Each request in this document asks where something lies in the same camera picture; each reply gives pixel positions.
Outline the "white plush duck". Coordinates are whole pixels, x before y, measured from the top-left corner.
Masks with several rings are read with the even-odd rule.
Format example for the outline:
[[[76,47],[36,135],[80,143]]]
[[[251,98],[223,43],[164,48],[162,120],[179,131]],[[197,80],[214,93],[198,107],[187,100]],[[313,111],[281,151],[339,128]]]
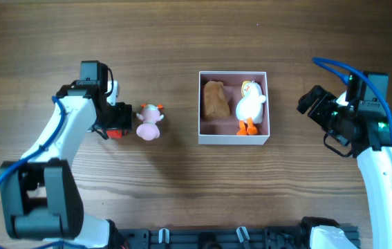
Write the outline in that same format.
[[[239,121],[238,136],[255,136],[259,130],[257,124],[263,122],[263,105],[267,97],[259,83],[244,81],[241,86],[242,98],[236,105],[236,118]]]

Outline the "white cardboard box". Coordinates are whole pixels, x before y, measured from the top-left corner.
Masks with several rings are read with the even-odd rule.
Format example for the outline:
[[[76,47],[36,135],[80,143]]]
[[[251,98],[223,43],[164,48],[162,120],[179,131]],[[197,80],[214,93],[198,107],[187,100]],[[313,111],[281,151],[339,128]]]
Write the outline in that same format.
[[[241,86],[246,80],[255,81],[268,95],[268,80],[265,72],[258,71],[201,71],[199,73],[198,102],[198,143],[200,145],[263,145],[270,137],[269,103],[263,104],[263,122],[256,127],[255,136],[238,136],[239,120],[236,118],[236,105],[241,99]],[[203,118],[203,87],[209,82],[222,82],[223,92],[230,107],[228,118],[205,120]]]

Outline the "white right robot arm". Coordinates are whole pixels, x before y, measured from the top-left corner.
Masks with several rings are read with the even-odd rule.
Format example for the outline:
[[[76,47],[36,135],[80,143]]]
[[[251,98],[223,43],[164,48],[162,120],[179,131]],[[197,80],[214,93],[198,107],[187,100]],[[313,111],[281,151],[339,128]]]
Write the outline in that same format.
[[[392,120],[380,99],[366,89],[347,90],[340,98],[314,86],[297,107],[357,161],[364,180],[374,248],[392,248]]]

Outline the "brown plush toy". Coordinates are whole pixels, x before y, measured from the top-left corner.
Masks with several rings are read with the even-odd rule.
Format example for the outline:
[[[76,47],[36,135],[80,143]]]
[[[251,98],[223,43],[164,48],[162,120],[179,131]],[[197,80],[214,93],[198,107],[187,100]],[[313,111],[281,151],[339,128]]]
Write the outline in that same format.
[[[227,118],[230,114],[223,83],[209,81],[203,87],[203,118],[205,120],[216,120]]]

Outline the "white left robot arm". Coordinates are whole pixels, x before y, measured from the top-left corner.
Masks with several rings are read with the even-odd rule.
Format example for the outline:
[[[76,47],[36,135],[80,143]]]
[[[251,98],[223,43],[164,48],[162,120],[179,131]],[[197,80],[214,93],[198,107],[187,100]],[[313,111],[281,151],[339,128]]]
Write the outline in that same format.
[[[35,144],[0,166],[6,232],[59,248],[124,248],[114,222],[84,212],[71,165],[86,133],[104,138],[131,128],[132,107],[117,102],[114,80],[78,80],[53,96],[55,110]]]

